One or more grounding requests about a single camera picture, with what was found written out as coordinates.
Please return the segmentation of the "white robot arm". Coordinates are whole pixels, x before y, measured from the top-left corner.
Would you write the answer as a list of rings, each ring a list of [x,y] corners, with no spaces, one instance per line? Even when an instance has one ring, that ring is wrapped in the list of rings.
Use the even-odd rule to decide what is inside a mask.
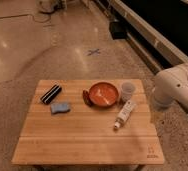
[[[154,106],[157,109],[169,108],[173,101],[178,101],[188,108],[188,63],[164,69],[154,77]]]

